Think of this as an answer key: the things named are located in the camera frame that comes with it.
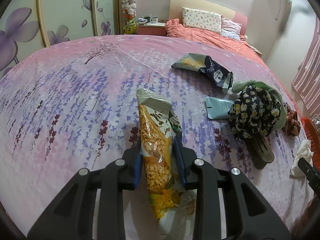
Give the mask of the light blue cream tube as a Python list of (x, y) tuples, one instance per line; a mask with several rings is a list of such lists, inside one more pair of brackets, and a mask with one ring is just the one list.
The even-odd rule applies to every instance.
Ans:
[(211, 120), (227, 119), (228, 112), (233, 101), (214, 97), (206, 97), (206, 109), (208, 118)]

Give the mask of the yellow snack wrapper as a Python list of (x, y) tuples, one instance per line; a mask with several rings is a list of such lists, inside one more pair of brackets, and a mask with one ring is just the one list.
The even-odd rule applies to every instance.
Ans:
[(181, 131), (172, 103), (156, 93), (136, 91), (141, 150), (149, 200), (160, 239), (192, 239), (196, 190), (180, 183), (173, 156), (174, 137)]

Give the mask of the orange laundry basket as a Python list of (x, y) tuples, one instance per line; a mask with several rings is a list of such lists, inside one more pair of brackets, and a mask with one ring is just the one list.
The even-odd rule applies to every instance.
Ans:
[(317, 168), (317, 170), (319, 170), (319, 165), (320, 165), (319, 137), (310, 119), (303, 116), (301, 117), (300, 120), (304, 127), (304, 131), (306, 133), (307, 139), (311, 141), (311, 150), (313, 152), (313, 157), (312, 157), (313, 165)]

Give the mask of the brown scrunchie cloth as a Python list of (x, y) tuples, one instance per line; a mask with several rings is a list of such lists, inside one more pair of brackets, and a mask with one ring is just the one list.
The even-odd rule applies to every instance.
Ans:
[(287, 136), (297, 137), (299, 136), (301, 130), (301, 125), (298, 120), (298, 114), (296, 111), (292, 110), (288, 104), (286, 104), (285, 109), (286, 120), (282, 130)]

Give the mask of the dark olive slipper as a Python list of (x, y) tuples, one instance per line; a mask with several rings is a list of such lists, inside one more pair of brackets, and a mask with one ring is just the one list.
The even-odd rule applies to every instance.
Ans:
[(274, 161), (274, 153), (261, 135), (256, 134), (245, 139), (244, 142), (256, 169), (262, 170), (267, 164)]

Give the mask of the pink striped curtain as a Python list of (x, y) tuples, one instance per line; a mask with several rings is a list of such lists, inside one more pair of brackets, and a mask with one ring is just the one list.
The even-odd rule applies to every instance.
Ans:
[(292, 87), (304, 102), (311, 116), (319, 114), (319, 18), (316, 18), (313, 38), (303, 62), (292, 81)]

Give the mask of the pink floral tablecloth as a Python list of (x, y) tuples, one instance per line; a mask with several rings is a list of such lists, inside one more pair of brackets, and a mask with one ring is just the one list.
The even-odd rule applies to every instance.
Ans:
[(1, 79), (1, 203), (23, 234), (79, 169), (103, 168), (136, 143), (140, 88), (172, 102), (185, 146), (216, 168), (240, 168), (293, 228), (313, 197), (305, 178), (290, 177), (305, 133), (272, 132), (275, 159), (257, 170), (229, 124), (208, 119), (206, 97), (224, 94), (196, 72), (171, 68), (188, 53), (210, 56), (235, 81), (269, 84), (296, 108), (262, 59), (201, 42), (119, 35), (41, 49)]

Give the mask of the salmon pink duvet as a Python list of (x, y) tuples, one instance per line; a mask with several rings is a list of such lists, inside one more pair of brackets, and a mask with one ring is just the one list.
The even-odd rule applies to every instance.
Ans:
[(260, 64), (264, 63), (264, 61), (245, 41), (243, 36), (240, 36), (240, 41), (238, 41), (232, 38), (224, 37), (212, 31), (184, 27), (180, 23), (179, 18), (168, 20), (165, 24), (165, 30), (168, 37), (200, 42), (202, 44), (221, 48), (232, 53), (239, 54)]

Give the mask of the dark blue snack bag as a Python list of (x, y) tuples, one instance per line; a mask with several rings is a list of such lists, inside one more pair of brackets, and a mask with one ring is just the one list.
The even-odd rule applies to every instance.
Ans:
[(197, 72), (227, 93), (233, 85), (233, 73), (214, 61), (209, 55), (188, 53), (171, 65), (172, 68)]

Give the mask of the pink striped pillow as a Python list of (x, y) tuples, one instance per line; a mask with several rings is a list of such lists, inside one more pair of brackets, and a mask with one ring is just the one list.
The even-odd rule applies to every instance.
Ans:
[(233, 22), (225, 17), (222, 18), (222, 23), (221, 23), (222, 36), (240, 41), (241, 28), (242, 28), (242, 24)]

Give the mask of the floral white pillow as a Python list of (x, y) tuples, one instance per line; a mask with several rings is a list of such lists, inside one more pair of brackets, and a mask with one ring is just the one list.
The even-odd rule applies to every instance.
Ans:
[(182, 8), (184, 27), (208, 30), (217, 34), (222, 31), (222, 15), (199, 9)]

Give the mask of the green frog plush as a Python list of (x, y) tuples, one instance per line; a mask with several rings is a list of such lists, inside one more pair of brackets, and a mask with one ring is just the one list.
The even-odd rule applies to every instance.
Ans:
[(131, 19), (127, 21), (124, 25), (124, 34), (126, 35), (132, 35), (136, 32), (136, 20)]

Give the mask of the left pink nightstand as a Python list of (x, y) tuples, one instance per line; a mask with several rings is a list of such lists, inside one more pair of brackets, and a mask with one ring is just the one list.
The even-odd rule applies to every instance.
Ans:
[(165, 29), (165, 23), (150, 23), (145, 25), (139, 25), (137, 28), (138, 35), (154, 35), (154, 36), (166, 36), (167, 31)]

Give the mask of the sliding wardrobe floral doors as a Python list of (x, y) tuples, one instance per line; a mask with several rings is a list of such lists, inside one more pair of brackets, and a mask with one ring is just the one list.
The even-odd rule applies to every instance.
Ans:
[(118, 33), (117, 0), (1, 0), (1, 76), (52, 45)]

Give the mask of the white mug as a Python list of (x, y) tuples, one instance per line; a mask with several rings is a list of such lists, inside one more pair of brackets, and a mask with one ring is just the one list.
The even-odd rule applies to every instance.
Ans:
[(158, 23), (158, 18), (157, 18), (157, 17), (153, 17), (153, 18), (151, 19), (151, 23), (153, 23), (153, 24)]

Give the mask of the cream pink headboard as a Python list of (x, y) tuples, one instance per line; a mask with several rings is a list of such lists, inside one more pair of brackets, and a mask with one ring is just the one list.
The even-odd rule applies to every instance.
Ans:
[(242, 24), (240, 35), (245, 35), (247, 29), (247, 16), (207, 0), (170, 0), (169, 20), (179, 18), (182, 20), (182, 8), (199, 9), (214, 12), (225, 16), (233, 22)]

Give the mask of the hanging plush toy column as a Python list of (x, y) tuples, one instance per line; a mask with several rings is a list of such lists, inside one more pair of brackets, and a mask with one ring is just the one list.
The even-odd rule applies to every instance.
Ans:
[(136, 18), (136, 0), (121, 0), (122, 16), (126, 21)]

